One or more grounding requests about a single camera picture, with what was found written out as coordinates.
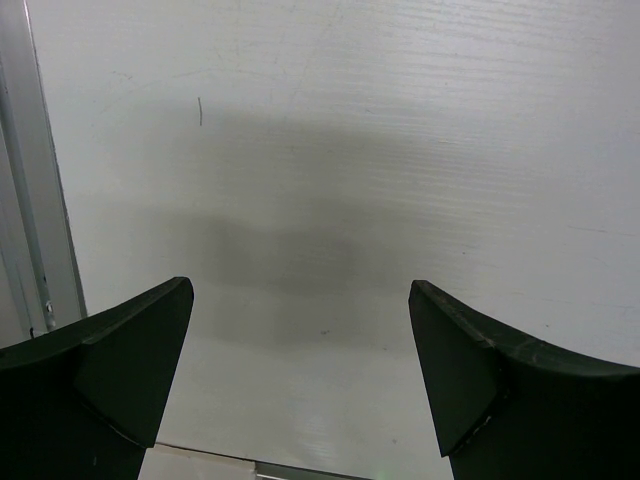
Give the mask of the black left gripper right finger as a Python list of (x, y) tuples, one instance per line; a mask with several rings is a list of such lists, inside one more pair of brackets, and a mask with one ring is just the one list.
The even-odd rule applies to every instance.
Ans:
[(635, 479), (639, 371), (547, 343), (425, 280), (409, 310), (440, 453), (457, 479)]

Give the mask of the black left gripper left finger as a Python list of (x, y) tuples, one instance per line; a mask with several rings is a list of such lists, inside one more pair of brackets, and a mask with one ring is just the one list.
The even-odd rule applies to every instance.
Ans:
[(193, 307), (172, 278), (1, 351), (4, 479), (135, 479), (156, 442)]

